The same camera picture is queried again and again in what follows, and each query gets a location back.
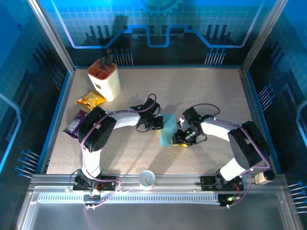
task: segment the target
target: table surface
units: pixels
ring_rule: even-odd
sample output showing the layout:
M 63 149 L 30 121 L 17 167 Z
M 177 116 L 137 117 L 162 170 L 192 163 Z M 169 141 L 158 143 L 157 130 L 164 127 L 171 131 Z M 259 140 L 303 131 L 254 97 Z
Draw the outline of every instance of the table surface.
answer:
M 119 69 L 121 93 L 101 107 L 127 109 L 142 104 L 150 93 L 157 95 L 161 113 L 176 114 L 177 119 L 194 104 L 212 103 L 220 107 L 218 118 L 244 123 L 251 120 L 237 69 Z M 87 108 L 75 100 L 86 95 L 93 85 L 85 69 L 77 70 L 47 173 L 70 174 L 82 167 L 82 151 L 77 139 L 63 132 L 78 111 Z M 210 106 L 196 109 L 201 115 L 215 113 Z M 139 133 L 134 127 L 112 132 L 101 151 L 103 173 L 155 174 L 215 173 L 233 158 L 229 142 L 208 136 L 192 147 L 161 147 L 159 131 Z

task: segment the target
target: gear graphic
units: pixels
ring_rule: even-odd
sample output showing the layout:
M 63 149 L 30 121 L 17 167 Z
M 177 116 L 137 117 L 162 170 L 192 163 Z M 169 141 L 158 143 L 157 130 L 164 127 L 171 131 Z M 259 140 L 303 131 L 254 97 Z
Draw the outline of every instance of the gear graphic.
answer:
M 18 23 L 22 23 L 29 13 L 29 5 L 26 0 L 2 0 L 8 12 Z
M 149 13 L 150 16 L 154 14 L 159 17 L 160 15 L 166 16 L 167 13 L 173 13 L 173 9 L 178 9 L 178 5 L 183 3 L 183 0 L 137 0 L 139 10 L 144 13 Z

